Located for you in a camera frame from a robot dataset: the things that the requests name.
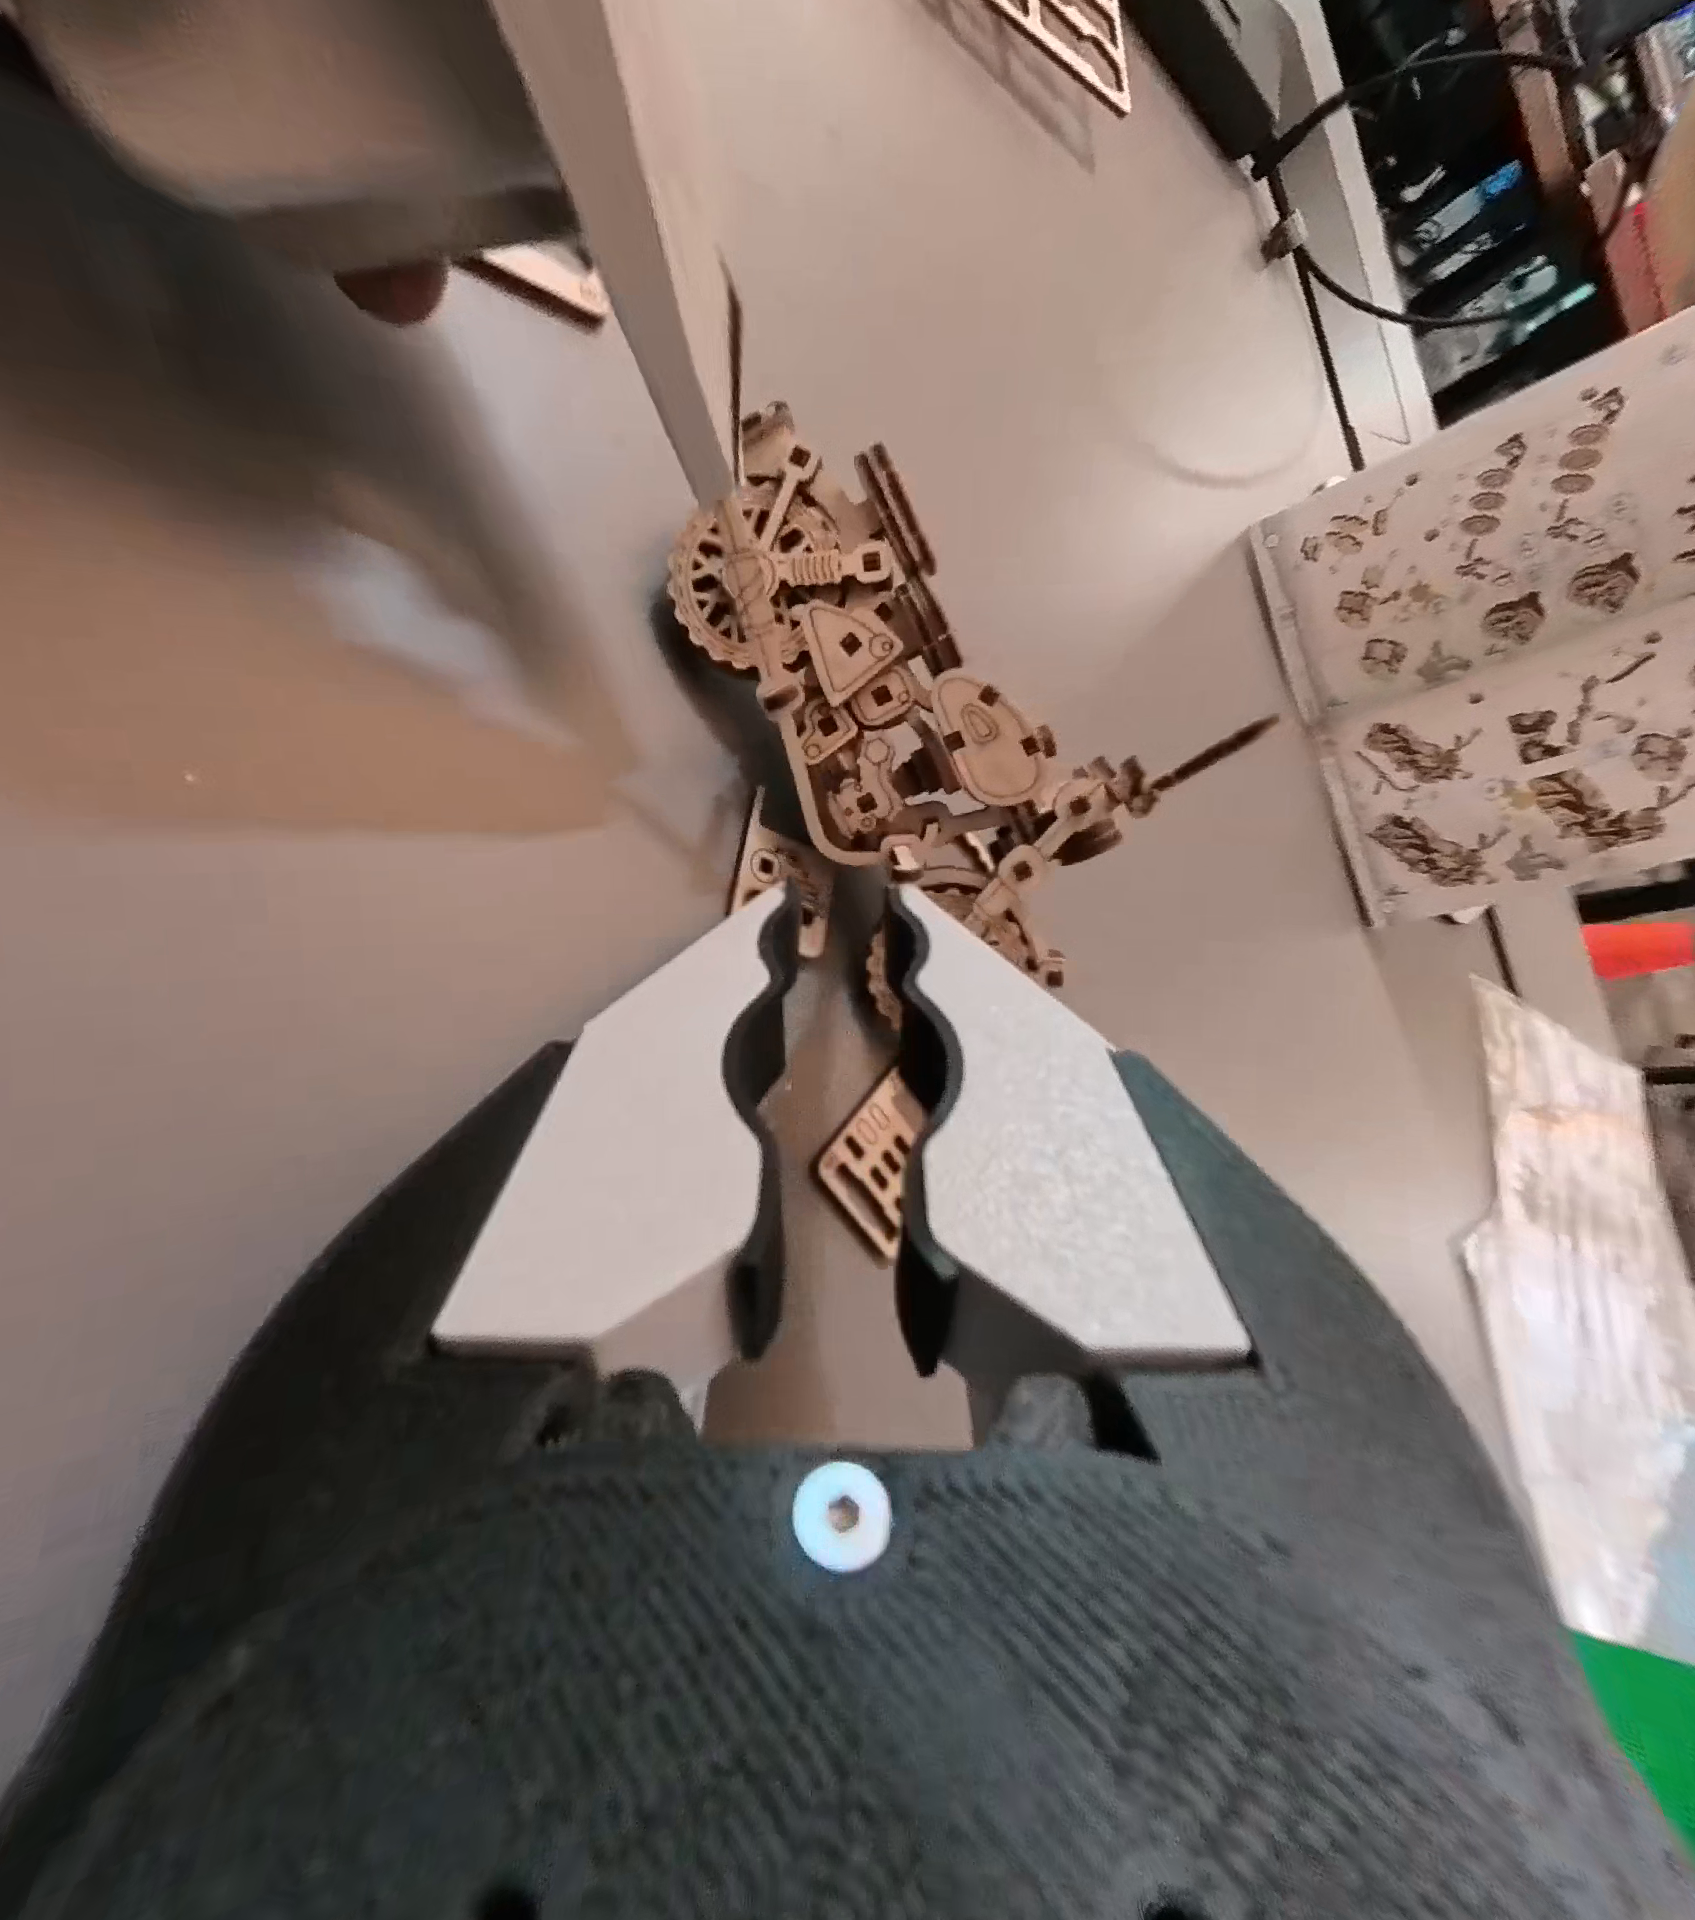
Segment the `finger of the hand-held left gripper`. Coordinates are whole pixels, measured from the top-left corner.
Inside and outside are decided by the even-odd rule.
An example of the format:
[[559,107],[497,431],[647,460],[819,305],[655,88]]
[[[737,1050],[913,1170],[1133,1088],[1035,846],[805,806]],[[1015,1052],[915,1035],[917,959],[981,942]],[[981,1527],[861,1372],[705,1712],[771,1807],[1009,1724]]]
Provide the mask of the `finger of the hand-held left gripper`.
[[479,554],[411,523],[329,523],[303,586],[335,660],[303,721],[303,829],[549,849],[627,834],[723,895],[745,776],[653,628],[605,630],[533,549]]
[[527,93],[697,506],[737,487],[741,307],[691,4],[527,9]]

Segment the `black flat device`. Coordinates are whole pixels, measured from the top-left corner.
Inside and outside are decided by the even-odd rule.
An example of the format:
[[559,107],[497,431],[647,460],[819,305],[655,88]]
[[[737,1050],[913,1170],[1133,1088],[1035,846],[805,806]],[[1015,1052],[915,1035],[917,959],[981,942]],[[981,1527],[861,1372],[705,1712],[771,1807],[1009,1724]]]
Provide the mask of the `black flat device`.
[[1179,7],[1183,54],[1175,85],[1229,163],[1251,159],[1279,131],[1285,19],[1275,2]]

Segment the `group of wooden part sheets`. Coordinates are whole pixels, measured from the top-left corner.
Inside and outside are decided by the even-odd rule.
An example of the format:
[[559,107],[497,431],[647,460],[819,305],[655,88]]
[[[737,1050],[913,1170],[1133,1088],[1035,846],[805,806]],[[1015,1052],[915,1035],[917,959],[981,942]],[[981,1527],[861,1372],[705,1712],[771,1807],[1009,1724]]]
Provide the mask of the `group of wooden part sheets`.
[[[1085,105],[1119,119],[1131,112],[1119,4],[947,2],[925,10],[1055,137],[1081,131]],[[605,281],[577,238],[491,248],[459,268],[569,325],[597,328],[611,317]]]

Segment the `assembly instruction booklet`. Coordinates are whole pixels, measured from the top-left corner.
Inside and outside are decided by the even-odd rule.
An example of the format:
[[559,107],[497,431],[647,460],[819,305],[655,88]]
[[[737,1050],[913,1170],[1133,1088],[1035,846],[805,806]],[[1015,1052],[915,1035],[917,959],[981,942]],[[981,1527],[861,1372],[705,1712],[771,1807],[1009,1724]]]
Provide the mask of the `assembly instruction booklet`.
[[1365,924],[1695,859],[1695,305],[1247,544]]

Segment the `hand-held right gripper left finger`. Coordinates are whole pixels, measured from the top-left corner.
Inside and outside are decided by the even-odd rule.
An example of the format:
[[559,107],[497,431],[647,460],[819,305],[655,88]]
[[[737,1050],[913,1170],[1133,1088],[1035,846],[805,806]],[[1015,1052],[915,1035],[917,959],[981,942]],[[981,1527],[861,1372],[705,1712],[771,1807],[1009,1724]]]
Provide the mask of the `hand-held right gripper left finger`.
[[431,1323],[451,1358],[647,1374],[691,1425],[785,1289],[779,1150],[801,906],[757,895],[591,1019]]

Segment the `clear plastic wrapper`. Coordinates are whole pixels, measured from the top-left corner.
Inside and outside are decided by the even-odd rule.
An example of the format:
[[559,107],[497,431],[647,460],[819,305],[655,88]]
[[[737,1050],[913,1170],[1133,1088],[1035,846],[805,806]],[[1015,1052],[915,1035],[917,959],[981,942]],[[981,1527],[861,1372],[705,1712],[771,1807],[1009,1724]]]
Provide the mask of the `clear plastic wrapper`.
[[1695,1668],[1695,1287],[1634,1068],[1473,981],[1491,1205],[1461,1258],[1558,1618]]

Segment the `wooden motorcycle model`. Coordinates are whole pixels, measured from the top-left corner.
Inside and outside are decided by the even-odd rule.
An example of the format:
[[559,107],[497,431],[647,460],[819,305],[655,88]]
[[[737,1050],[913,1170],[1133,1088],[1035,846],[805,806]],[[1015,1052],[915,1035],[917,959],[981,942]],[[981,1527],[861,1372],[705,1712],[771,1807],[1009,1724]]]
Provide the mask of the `wooden motorcycle model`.
[[[671,664],[747,768],[741,838],[763,823],[805,845],[833,892],[851,873],[921,887],[1057,993],[1065,960],[1035,926],[1035,892],[1281,718],[1157,775],[1135,757],[1067,761],[1031,709],[965,660],[883,445],[855,454],[851,489],[777,400],[739,416],[737,454],[735,490],[673,539],[655,615]],[[829,918],[831,906],[823,924],[801,921],[801,959],[821,957]]]

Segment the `grey desk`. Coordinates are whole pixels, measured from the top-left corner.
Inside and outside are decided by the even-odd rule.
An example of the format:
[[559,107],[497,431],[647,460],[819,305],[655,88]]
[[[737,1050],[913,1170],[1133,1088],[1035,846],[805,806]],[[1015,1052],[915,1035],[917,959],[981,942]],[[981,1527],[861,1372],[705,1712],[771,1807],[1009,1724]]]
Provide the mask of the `grey desk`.
[[[1273,709],[1241,539],[1339,435],[1179,103],[1055,137],[925,4],[693,10],[749,402],[891,448],[959,638],[1073,752]],[[535,551],[639,636],[689,508],[615,330],[463,274],[379,328],[0,75],[0,1693],[79,1663],[329,1237],[719,911],[625,832],[305,830],[307,546]]]

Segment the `person's left hand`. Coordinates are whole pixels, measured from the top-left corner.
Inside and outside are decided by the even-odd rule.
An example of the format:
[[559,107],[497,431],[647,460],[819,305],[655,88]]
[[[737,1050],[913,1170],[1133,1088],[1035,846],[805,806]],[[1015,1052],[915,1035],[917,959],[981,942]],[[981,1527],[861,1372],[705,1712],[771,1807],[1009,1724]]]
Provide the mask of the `person's left hand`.
[[365,318],[393,328],[413,328],[437,314],[449,277],[449,261],[427,258],[339,272],[333,277],[333,286]]

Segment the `small wooden grid cutout piece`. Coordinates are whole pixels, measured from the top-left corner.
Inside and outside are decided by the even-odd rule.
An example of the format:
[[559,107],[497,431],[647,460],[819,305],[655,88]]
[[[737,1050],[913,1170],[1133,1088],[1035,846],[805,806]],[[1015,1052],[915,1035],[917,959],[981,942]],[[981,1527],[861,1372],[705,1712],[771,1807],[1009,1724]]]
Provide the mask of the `small wooden grid cutout piece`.
[[813,1178],[823,1194],[887,1268],[901,1249],[907,1169],[921,1129],[923,1109],[893,1066],[863,1095],[813,1163]]

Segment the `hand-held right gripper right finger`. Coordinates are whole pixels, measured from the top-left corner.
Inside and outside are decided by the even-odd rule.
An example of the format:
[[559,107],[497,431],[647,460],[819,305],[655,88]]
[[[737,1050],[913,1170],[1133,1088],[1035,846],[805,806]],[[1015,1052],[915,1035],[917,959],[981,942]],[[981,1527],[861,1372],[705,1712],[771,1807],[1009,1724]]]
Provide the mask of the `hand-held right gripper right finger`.
[[973,1445],[1023,1381],[1225,1376],[1255,1355],[1111,1045],[935,904],[889,897],[907,1153],[897,1316]]

